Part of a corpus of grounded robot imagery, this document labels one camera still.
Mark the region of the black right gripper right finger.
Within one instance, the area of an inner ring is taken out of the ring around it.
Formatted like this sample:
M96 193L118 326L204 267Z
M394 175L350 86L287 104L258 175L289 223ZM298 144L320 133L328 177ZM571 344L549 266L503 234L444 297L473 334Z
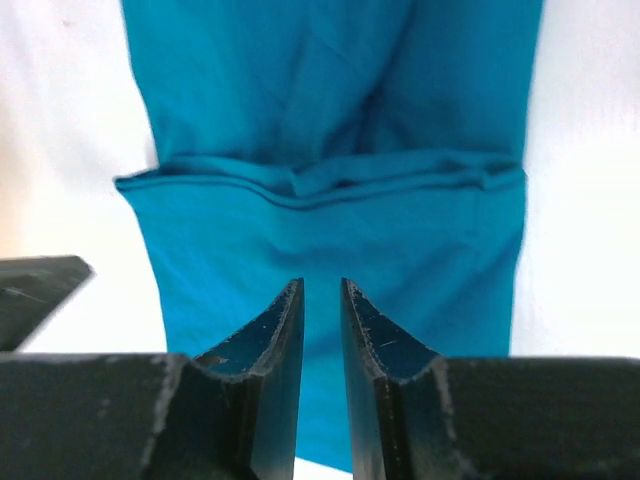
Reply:
M446 357L351 280L341 329L357 479L635 479L639 363Z

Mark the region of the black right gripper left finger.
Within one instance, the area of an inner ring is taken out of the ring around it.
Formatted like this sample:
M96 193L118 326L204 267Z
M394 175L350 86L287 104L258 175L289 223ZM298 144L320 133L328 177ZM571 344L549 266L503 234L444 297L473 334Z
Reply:
M5 479L289 479L304 283L254 320L182 354L5 354Z

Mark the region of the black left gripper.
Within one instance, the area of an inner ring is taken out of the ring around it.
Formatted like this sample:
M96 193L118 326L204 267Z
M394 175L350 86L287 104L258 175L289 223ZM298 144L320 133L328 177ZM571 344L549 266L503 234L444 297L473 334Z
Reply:
M13 352L91 276L80 257L1 260L1 351Z

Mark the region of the teal t shirt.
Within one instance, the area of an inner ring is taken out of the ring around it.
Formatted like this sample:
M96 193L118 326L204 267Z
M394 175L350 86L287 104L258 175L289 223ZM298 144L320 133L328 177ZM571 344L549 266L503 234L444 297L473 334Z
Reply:
M305 284L297 455L350 470L340 284L505 356L539 1L125 1L158 164L120 178L168 349Z

